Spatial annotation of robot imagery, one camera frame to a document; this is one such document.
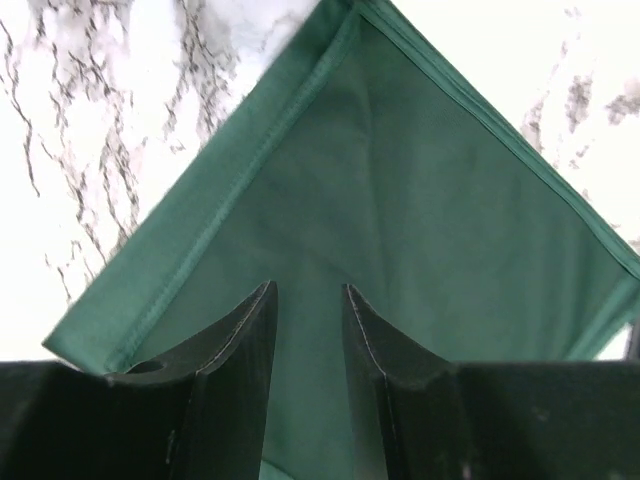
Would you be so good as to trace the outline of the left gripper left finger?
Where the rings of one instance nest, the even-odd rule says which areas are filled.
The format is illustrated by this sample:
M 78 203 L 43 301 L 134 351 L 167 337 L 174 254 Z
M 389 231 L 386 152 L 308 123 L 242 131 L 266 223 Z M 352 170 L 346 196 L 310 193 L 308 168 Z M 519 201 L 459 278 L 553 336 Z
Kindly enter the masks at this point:
M 278 291 L 261 284 L 209 327 L 123 374 L 1 366 L 5 479 L 255 479 Z

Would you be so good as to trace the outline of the dark green cloth napkin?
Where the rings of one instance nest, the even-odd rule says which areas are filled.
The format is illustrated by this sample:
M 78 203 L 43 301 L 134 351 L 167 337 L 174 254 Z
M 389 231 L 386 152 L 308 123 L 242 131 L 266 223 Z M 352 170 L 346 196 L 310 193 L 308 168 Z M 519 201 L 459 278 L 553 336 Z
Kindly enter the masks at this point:
M 46 339 L 124 371 L 273 280 L 263 456 L 348 479 L 341 288 L 448 360 L 584 360 L 639 259 L 387 1 L 323 1 Z

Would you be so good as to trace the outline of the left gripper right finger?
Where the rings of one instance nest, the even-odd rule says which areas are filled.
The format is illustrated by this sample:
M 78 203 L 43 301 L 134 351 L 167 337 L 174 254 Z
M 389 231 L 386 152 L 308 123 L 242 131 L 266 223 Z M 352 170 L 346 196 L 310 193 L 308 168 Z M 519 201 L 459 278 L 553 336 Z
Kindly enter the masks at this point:
M 453 363 L 343 291 L 358 479 L 635 479 L 635 360 Z

